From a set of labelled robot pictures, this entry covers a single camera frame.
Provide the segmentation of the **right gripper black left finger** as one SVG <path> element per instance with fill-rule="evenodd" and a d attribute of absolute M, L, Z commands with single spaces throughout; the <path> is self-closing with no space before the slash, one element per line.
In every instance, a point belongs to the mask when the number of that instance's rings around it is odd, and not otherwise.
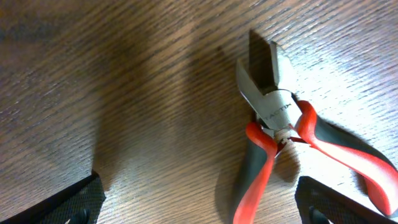
<path fill-rule="evenodd" d="M 97 172 L 1 224 L 96 224 L 106 196 Z"/>

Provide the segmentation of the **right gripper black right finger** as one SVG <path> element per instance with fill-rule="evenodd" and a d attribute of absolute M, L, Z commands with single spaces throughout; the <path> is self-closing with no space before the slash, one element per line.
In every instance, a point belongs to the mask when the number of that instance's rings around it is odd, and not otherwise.
<path fill-rule="evenodd" d="M 299 178 L 295 201 L 303 224 L 396 224 L 308 176 Z"/>

